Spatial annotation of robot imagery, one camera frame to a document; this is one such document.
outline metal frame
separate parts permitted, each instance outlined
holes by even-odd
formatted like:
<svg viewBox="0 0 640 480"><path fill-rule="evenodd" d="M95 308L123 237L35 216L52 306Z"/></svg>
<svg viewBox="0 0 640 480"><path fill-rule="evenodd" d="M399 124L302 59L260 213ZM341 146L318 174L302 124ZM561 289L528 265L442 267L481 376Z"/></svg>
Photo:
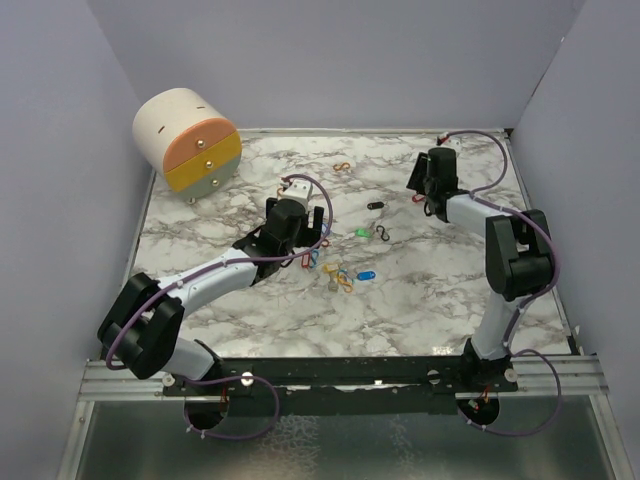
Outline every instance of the metal frame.
<svg viewBox="0 0 640 480"><path fill-rule="evenodd" d="M547 358L558 371L563 395L607 395L609 387L602 367L596 356L549 355ZM251 363L259 358L235 359ZM496 398L555 396L556 384L549 367L537 357L519 357L513 359L513 368L518 375L518 391L492 393ZM80 402L141 402L141 401L219 401L218 395L201 396L185 391L184 396L163 395L163 378L167 374L157 373L148 380L138 380L128 370L112 371L103 361L88 362L82 379ZM340 389L380 389L399 388L406 384L340 385ZM306 388L307 385L288 386L292 391ZM460 392L456 398L473 398L478 392Z"/></svg>
<svg viewBox="0 0 640 480"><path fill-rule="evenodd" d="M259 137L265 134L276 136L299 135L434 135L447 131L447 129L269 129L256 128L242 130L247 138ZM497 133L504 141L511 163L514 167L516 178L522 192L525 206L530 208L530 200L526 186L520 175L518 166L514 160L511 143L504 130L486 130ZM146 191L146 200L140 212L140 218L136 229L136 235L132 242L132 249L128 258L123 284L131 274L140 234L151 201L151 193L155 174L152 172ZM560 318L565 329L571 334L571 327L567 321L562 301L556 289L553 296L558 306ZM563 395L590 395L595 419L600 430L606 452L611 462L614 475L619 480L633 480L635 477L628 457L626 455L620 433L618 431L607 394L608 386L596 357L581 356L555 356L554 366L561 376ZM518 384L520 389L513 393L492 394L498 397L524 397L524 396L548 396L555 395L555 382L548 371L548 367L535 358L514 359L514 368L519 374ZM91 418L96 401L184 401L184 397L165 397L162 395L164 385L162 374L157 374L148 380L138 380L130 372L113 372L106 369L104 362L89 361L82 380L78 403L73 416L73 422L69 437L62 457L58 480L69 480L77 477L84 445L90 431ZM457 398L470 398L477 393L459 393ZM190 402L219 401L219 396L195 396L189 397Z"/></svg>

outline green clip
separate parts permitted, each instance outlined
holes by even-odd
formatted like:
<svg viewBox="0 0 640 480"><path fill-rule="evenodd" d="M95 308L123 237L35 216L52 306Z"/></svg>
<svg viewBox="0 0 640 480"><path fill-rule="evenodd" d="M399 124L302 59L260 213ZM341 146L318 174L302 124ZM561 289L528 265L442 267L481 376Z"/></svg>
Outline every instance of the green clip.
<svg viewBox="0 0 640 480"><path fill-rule="evenodd" d="M359 237L371 238L373 234L366 228L359 228L358 230L356 230L356 235Z"/></svg>

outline black hook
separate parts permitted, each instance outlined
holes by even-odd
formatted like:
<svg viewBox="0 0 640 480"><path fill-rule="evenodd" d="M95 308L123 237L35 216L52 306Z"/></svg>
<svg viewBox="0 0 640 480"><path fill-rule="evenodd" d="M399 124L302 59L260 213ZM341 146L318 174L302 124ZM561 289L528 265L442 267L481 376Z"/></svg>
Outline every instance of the black hook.
<svg viewBox="0 0 640 480"><path fill-rule="evenodd" d="M376 227L376 232L378 232L380 234L380 238L382 239L383 242L388 242L389 239L391 237L389 237L389 234L387 233L387 229L384 228L382 225L378 225Z"/></svg>

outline red clip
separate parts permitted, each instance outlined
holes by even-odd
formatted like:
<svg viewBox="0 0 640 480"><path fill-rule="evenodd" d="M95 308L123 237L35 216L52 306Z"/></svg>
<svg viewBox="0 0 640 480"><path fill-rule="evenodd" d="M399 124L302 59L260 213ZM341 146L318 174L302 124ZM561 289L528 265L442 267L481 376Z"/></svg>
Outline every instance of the red clip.
<svg viewBox="0 0 640 480"><path fill-rule="evenodd" d="M302 268L309 268L310 262L311 262L311 255L309 253L305 253L302 257L300 257L300 266Z"/></svg>

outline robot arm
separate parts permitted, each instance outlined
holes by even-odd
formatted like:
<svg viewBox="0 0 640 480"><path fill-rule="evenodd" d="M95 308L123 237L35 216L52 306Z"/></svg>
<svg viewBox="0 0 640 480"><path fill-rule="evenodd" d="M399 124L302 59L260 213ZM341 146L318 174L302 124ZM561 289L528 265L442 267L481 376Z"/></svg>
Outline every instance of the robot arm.
<svg viewBox="0 0 640 480"><path fill-rule="evenodd" d="M553 277L549 246L520 218L474 201L458 188L456 151L451 148L420 153L407 188L425 195L427 216L436 215L485 238L485 270L492 292L465 353L479 361L507 358L516 330L511 320L521 316L518 305ZM522 213L548 233L541 211Z"/></svg>
<svg viewBox="0 0 640 480"><path fill-rule="evenodd" d="M219 358L205 345L178 337L183 319L229 292L273 275L281 262L267 259L285 257L295 247L317 243L322 235L324 209L315 207L313 225L309 226L312 191L310 182L294 180L282 198L267 199L264 225L210 262L158 280L145 273L131 277L98 330L103 346L111 348L124 325L145 302L175 285L159 296L126 332L115 353L140 379L160 370L192 380L204 378Z"/></svg>

